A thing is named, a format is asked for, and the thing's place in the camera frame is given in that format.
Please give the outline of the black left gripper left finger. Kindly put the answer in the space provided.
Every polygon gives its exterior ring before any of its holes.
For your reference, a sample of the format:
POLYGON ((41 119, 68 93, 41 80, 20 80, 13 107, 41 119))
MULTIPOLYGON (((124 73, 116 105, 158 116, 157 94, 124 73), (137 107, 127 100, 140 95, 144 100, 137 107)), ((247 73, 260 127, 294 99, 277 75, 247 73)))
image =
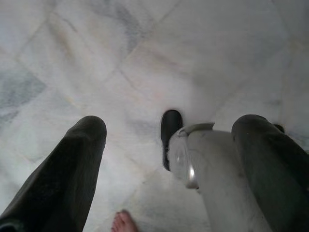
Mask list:
POLYGON ((71 127, 0 215, 0 232, 83 232, 106 136, 97 116, 71 127))

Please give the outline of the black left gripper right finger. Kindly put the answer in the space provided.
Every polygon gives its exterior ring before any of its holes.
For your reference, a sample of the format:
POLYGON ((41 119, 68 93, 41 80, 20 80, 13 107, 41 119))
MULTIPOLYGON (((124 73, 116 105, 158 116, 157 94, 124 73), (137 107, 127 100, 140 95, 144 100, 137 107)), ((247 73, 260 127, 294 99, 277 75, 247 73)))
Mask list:
POLYGON ((309 232, 309 154, 259 115, 240 117, 232 139, 273 232, 309 232))

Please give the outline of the bare human foot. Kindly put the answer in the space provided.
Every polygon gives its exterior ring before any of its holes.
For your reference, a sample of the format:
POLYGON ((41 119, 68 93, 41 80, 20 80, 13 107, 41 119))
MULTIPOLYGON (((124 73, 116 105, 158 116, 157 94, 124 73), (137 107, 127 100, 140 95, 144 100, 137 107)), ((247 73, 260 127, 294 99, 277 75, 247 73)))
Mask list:
POLYGON ((130 213, 122 210, 115 214, 111 232, 139 232, 139 229, 130 213))

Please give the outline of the black robot foot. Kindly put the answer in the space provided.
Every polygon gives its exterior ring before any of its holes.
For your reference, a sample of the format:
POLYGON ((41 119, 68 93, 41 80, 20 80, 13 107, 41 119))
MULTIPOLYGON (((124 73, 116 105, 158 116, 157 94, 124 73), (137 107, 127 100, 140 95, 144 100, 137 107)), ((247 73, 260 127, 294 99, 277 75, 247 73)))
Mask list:
POLYGON ((170 171, 168 152, 169 152, 169 141, 171 137, 176 133, 180 128, 183 127, 183 118, 179 111, 170 109, 167 110, 161 119, 161 142, 163 147, 163 156, 162 163, 163 167, 170 171))

